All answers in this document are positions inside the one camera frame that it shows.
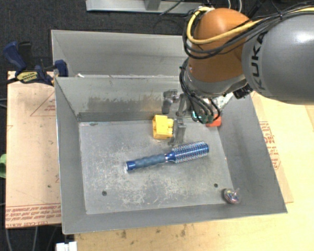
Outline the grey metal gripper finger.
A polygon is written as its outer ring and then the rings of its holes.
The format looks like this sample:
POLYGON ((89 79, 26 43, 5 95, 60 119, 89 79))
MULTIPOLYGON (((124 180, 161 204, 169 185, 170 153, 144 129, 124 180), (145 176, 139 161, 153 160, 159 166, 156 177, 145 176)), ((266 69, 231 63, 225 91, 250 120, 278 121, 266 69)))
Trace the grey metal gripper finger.
POLYGON ((170 89, 163 92, 162 113, 169 114, 171 105, 179 101, 177 89, 170 89))
POLYGON ((169 145, 180 145, 184 141, 186 125, 183 118, 175 119, 173 125, 173 135, 169 141, 169 145))

